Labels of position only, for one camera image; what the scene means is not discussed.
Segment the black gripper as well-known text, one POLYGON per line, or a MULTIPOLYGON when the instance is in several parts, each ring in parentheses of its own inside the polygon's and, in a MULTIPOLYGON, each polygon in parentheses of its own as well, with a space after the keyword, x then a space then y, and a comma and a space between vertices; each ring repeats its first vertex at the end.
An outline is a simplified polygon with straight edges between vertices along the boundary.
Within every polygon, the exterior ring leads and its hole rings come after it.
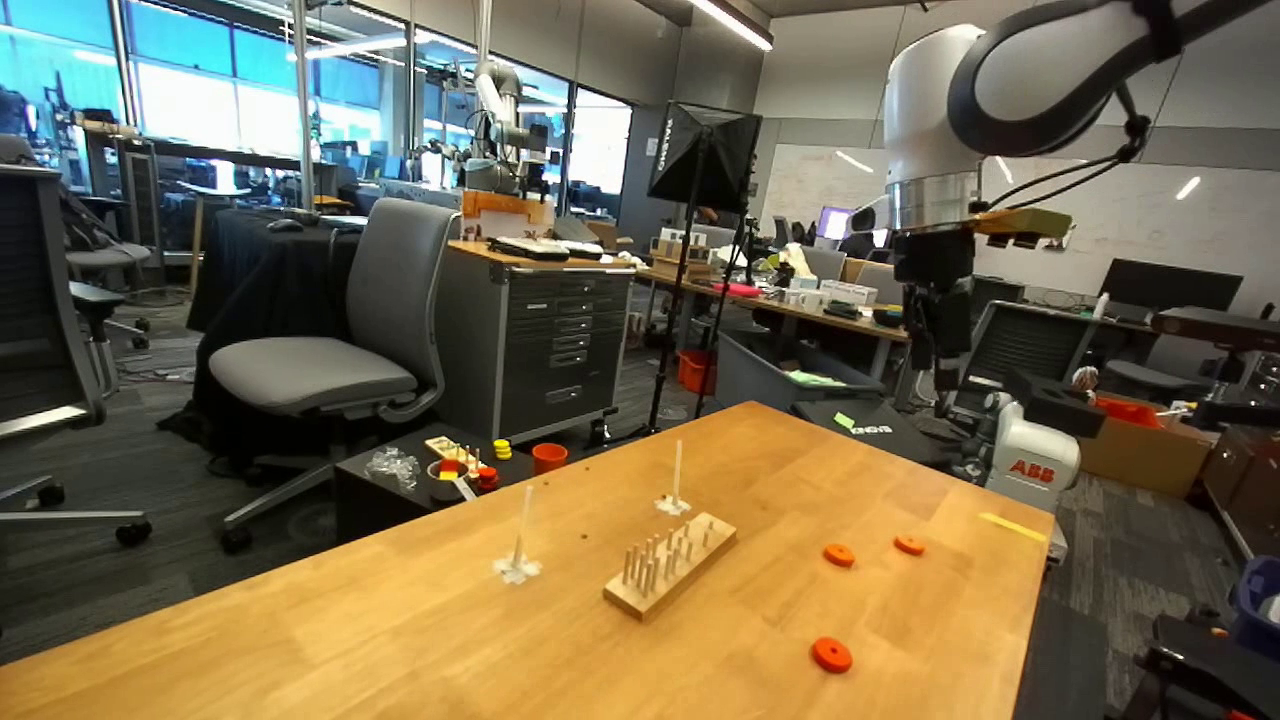
POLYGON ((946 369, 972 349, 972 259, 967 224, 902 233, 892 239, 897 280, 906 285, 906 327, 916 370, 946 369))

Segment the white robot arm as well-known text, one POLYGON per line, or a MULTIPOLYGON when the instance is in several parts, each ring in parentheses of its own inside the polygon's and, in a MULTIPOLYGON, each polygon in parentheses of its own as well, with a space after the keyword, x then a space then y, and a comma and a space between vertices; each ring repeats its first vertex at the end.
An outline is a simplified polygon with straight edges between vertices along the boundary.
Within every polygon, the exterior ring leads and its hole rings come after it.
POLYGON ((946 376, 967 351, 980 162, 1079 139, 1136 70, 1263 5, 1040 0, 992 28, 950 24, 892 57, 883 192, 916 376, 946 376))

